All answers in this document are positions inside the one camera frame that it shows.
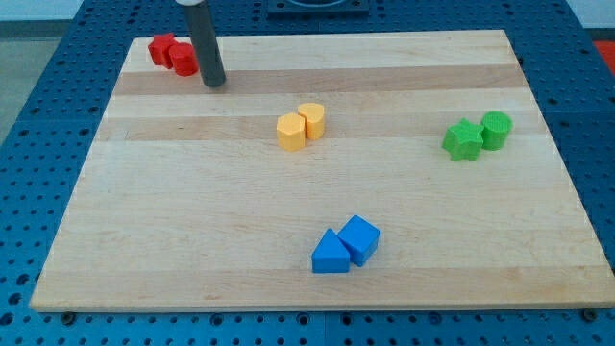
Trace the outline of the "grey cylindrical robot arm stick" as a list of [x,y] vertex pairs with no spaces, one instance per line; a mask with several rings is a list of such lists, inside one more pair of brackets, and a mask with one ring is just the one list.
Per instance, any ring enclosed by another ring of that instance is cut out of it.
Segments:
[[226,73],[207,0],[176,0],[182,7],[201,77],[206,87],[221,87]]

